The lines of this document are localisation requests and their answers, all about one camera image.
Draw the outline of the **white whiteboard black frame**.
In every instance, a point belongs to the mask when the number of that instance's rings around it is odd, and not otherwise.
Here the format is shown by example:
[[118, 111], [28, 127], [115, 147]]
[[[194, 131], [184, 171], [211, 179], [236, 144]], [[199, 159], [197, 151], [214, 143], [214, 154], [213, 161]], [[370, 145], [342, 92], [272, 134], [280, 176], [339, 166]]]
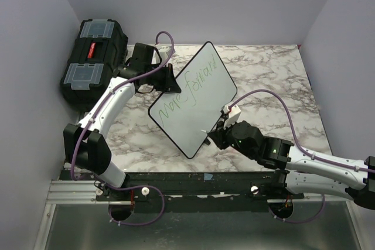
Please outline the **white whiteboard black frame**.
[[237, 94], [237, 86], [212, 42], [206, 42], [176, 77], [182, 92], [163, 93], [149, 107], [148, 115], [191, 159], [211, 131], [221, 109]]

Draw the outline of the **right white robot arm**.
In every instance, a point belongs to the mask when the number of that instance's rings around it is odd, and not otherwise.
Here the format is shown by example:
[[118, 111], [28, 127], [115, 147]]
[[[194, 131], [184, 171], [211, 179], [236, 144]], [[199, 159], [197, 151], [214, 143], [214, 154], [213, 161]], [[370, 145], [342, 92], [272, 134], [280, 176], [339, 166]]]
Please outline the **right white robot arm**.
[[246, 121], [225, 126], [223, 121], [208, 132], [208, 137], [223, 150], [231, 147], [268, 169], [284, 170], [283, 178], [270, 183], [276, 198], [287, 194], [330, 194], [374, 209], [374, 158], [348, 159], [315, 152], [290, 141], [264, 136]]

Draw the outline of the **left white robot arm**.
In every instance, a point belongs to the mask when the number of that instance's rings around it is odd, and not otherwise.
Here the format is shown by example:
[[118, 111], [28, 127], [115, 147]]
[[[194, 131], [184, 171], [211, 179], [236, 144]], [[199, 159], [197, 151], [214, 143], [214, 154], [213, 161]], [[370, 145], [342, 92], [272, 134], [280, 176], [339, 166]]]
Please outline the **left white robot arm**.
[[65, 127], [64, 149], [72, 180], [77, 180], [75, 169], [79, 167], [110, 185], [110, 194], [115, 199], [129, 196], [126, 174], [112, 162], [105, 139], [116, 117], [140, 86], [148, 84], [165, 93], [181, 92], [169, 63], [174, 52], [173, 46], [137, 43], [132, 56], [114, 70], [107, 89], [92, 110], [78, 124]]

